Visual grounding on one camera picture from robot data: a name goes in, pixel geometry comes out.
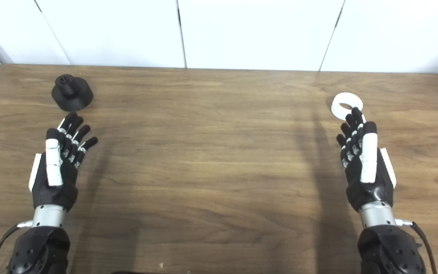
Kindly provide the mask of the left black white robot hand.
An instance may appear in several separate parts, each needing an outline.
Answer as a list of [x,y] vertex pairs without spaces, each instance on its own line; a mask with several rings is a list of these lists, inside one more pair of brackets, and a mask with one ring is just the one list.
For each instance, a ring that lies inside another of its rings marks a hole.
[[70,112],[59,126],[47,130],[44,152],[35,155],[29,178],[35,209],[55,205],[68,212],[75,205],[78,169],[90,148],[98,143],[97,137],[84,140],[91,127],[83,123],[78,113]]

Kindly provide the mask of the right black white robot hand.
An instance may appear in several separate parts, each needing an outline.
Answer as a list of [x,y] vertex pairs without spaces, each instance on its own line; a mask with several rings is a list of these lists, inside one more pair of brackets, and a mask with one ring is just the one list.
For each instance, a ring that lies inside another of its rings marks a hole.
[[340,146],[340,160],[344,168],[346,197],[354,210],[365,204],[380,201],[394,204],[392,170],[386,165],[386,152],[378,146],[377,125],[366,121],[359,108],[346,115],[336,140]]

